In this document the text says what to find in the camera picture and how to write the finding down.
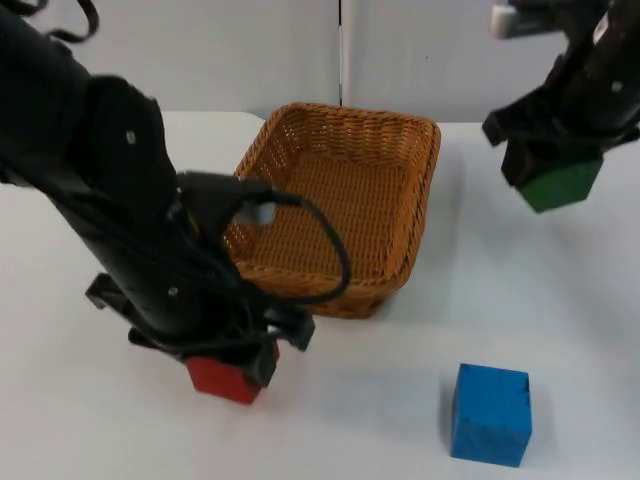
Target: white tabletop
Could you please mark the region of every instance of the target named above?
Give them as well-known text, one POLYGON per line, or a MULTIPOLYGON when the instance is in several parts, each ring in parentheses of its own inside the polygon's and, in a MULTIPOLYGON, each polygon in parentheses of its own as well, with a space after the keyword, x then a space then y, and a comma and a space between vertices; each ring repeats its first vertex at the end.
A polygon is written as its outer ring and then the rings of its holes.
MULTIPOLYGON (((262 121, 167 113, 179 168, 231 172, 262 121)), ((638 146, 591 198, 534 215, 477 124, 442 125, 411 281, 368 322, 319 319, 252 407, 191 388, 83 292, 99 270, 39 194, 0 188, 0 478, 638 478, 638 146), (460 362, 529 372, 519 470, 452 459, 460 362)))

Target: green block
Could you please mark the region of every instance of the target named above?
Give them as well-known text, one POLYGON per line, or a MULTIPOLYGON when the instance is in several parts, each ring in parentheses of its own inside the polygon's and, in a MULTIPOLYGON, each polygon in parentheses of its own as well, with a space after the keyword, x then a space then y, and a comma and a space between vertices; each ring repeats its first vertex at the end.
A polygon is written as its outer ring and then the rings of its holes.
POLYGON ((567 165, 517 187, 537 212, 542 213, 586 200, 602 167, 602 160, 567 165))

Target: wicker basket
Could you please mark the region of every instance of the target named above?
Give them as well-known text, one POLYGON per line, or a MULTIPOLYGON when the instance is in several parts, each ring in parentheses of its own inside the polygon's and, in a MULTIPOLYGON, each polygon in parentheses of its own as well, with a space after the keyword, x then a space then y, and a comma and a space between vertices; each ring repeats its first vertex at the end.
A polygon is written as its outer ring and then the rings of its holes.
MULTIPOLYGON (((425 118, 313 104, 280 108, 235 174, 315 203, 341 236, 353 280, 314 313, 367 318, 409 279, 424 231, 440 130, 425 118)), ((266 227, 232 224, 227 246, 242 276, 272 293, 336 286, 333 247, 303 209, 278 207, 266 227)))

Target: blue block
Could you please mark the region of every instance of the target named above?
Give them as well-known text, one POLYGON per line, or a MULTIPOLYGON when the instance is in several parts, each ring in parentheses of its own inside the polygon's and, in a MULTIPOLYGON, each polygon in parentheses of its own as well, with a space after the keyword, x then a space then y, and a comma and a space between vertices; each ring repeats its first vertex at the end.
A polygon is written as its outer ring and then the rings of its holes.
POLYGON ((527 373, 460 365, 451 456, 519 467, 532 430, 527 373))

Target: white wall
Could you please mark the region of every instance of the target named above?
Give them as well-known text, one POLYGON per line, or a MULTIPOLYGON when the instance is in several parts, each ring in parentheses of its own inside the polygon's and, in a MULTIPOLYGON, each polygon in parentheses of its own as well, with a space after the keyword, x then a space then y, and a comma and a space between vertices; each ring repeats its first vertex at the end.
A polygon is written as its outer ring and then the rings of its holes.
POLYGON ((343 0, 345 104, 479 121, 540 85, 565 40, 492 39, 492 3, 343 0))
MULTIPOLYGON (((164 109, 264 116, 292 101, 338 101, 337 0, 94 2, 101 30, 76 57, 164 109)), ((35 23, 86 29, 75 0, 51 0, 35 23)))

